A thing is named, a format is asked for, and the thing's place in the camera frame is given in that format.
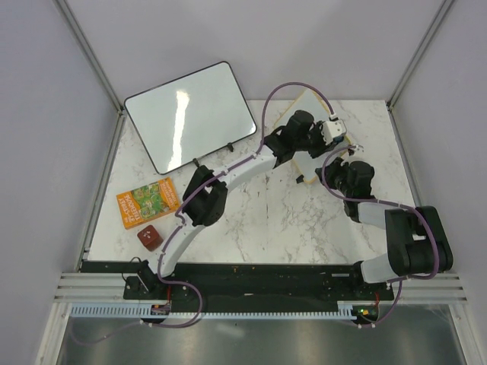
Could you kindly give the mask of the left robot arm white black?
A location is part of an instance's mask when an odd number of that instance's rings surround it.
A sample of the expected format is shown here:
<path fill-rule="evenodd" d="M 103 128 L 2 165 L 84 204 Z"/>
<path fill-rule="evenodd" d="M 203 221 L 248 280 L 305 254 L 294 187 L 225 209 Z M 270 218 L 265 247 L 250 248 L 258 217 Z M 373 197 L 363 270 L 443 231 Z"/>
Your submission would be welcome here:
<path fill-rule="evenodd" d="M 154 273 L 143 277 L 141 291 L 151 299 L 166 293 L 165 278 L 173 274 L 196 236 L 222 217 L 230 192 L 253 177 L 289 162 L 297 152 L 303 151 L 312 159 L 323 156 L 343 141 L 345 133 L 335 113 L 328 120 L 317 122 L 309 112 L 297 110 L 285 125 L 263 137 L 255 153 L 216 170 L 204 165 L 197 167 L 175 212 L 180 221 L 158 250 L 157 257 L 148 260 L 148 267 Z"/>

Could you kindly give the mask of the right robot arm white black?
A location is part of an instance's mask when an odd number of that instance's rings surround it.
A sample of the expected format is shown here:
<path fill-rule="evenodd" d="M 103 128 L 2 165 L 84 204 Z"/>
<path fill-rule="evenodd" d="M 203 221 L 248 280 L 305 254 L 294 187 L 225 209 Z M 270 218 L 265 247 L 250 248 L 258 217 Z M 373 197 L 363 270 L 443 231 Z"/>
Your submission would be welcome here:
<path fill-rule="evenodd" d="M 315 173 L 329 192 L 343 200 L 345 214 L 352 221 L 378 227 L 386 234 L 383 255 L 355 264 L 358 274 L 348 282 L 353 297 L 368 298 L 376 283 L 428 280 L 452 269 L 453 253 L 435 207 L 410 207 L 375 198 L 375 170 L 362 160 L 346 162 L 338 157 Z"/>

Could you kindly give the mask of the yellow framed whiteboard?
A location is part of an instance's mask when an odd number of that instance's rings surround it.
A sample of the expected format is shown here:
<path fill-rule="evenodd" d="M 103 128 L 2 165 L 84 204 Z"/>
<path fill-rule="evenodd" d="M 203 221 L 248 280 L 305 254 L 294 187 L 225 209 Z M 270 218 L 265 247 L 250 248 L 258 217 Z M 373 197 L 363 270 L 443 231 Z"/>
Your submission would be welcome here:
<path fill-rule="evenodd" d="M 281 126 L 292 137 L 297 137 L 299 132 L 304 134 L 301 136 L 300 143 L 305 139 L 307 132 L 313 124 L 319 121 L 336 120 L 338 117 L 329 117 L 329 110 L 326 103 L 322 101 L 314 91 L 306 89 L 286 111 L 277 119 L 274 127 L 277 129 Z M 345 136 L 345 140 L 341 143 L 331 144 L 331 150 L 318 158 L 311 158 L 306 151 L 301 151 L 300 147 L 294 153 L 292 160 L 300 172 L 300 176 L 304 177 L 304 183 L 312 183 L 317 174 L 315 169 L 321 168 L 326 157 L 336 148 L 341 148 L 349 144 L 350 140 Z"/>

